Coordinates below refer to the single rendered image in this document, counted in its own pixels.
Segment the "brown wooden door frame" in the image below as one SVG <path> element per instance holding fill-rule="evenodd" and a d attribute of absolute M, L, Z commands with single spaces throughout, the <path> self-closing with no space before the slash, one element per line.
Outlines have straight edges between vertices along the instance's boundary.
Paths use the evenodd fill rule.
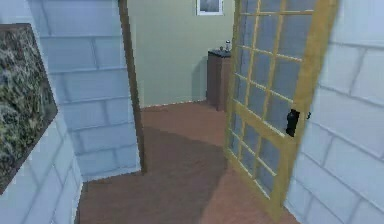
<path fill-rule="evenodd" d="M 141 121 L 141 109 L 139 104 L 139 94 L 137 88 L 137 78 L 135 71 L 132 36 L 128 14 L 128 0 L 118 0 L 119 16 L 121 22 L 123 45 L 125 52 L 125 60 L 128 72 L 128 82 L 130 87 L 130 95 L 132 101 L 132 112 L 135 123 L 136 138 L 139 151 L 140 173 L 144 175 L 147 172 L 147 166 L 145 163 L 145 145 L 144 145 L 144 133 L 143 125 Z"/>

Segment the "yellow glass-paned room door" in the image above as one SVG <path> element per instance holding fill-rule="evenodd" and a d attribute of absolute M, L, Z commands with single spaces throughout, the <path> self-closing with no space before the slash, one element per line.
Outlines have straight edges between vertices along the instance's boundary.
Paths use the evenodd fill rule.
<path fill-rule="evenodd" d="M 338 0 L 235 0 L 224 154 L 278 222 L 311 116 Z"/>

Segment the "white framed wall picture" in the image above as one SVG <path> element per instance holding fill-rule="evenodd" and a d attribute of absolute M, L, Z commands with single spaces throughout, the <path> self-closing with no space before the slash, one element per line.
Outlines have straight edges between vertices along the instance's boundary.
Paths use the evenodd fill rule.
<path fill-rule="evenodd" d="M 223 0 L 196 0 L 196 14 L 216 16 L 223 14 Z"/>

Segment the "dark framed green picture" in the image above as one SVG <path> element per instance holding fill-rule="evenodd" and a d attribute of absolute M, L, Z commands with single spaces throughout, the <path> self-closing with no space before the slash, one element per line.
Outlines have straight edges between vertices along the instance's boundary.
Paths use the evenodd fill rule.
<path fill-rule="evenodd" d="M 32 26 L 0 24 L 0 195 L 57 113 Z"/>

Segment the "brown cabinet with dark top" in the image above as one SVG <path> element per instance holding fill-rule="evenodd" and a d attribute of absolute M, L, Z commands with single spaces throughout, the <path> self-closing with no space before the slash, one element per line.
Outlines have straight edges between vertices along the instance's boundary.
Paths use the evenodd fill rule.
<path fill-rule="evenodd" d="M 231 54 L 229 52 L 220 50 L 208 52 L 206 98 L 217 111 L 226 110 L 230 65 Z"/>

